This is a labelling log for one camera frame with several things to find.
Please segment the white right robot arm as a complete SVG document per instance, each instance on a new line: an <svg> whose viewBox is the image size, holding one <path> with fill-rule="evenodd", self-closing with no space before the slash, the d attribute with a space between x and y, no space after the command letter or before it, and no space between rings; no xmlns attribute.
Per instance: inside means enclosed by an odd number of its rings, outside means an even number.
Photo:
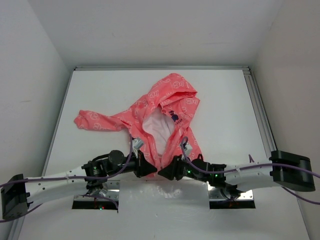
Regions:
<svg viewBox="0 0 320 240"><path fill-rule="evenodd" d="M201 154L194 160L179 155L158 174L170 181L188 177L205 182L232 197L249 190L271 187L283 187L296 192L313 192L316 189L316 174L312 173L310 159L280 150L272 151L266 161L240 165L205 162Z"/></svg>

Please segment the pink hooded jacket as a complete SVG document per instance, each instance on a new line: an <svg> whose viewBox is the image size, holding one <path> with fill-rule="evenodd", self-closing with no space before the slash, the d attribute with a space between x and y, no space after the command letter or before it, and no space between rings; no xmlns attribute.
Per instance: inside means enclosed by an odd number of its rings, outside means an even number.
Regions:
<svg viewBox="0 0 320 240"><path fill-rule="evenodd" d="M180 74L171 73L155 83L127 110L112 116L80 110L74 123L79 129L118 132L126 129L144 144L146 161L157 170L167 167L174 156L181 155L183 137L191 145L191 157L201 149L190 127L200 100L197 90Z"/></svg>

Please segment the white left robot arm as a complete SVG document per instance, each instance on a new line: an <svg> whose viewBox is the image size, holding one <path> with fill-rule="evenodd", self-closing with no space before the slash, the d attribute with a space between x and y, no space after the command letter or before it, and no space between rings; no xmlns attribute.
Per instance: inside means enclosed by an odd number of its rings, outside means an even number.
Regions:
<svg viewBox="0 0 320 240"><path fill-rule="evenodd" d="M17 174L0 186L2 219L19 219L46 202L68 196L115 203L106 189L108 179L133 172L137 178L157 172L141 151L125 156L120 150L98 156L75 169L44 177L24 177Z"/></svg>

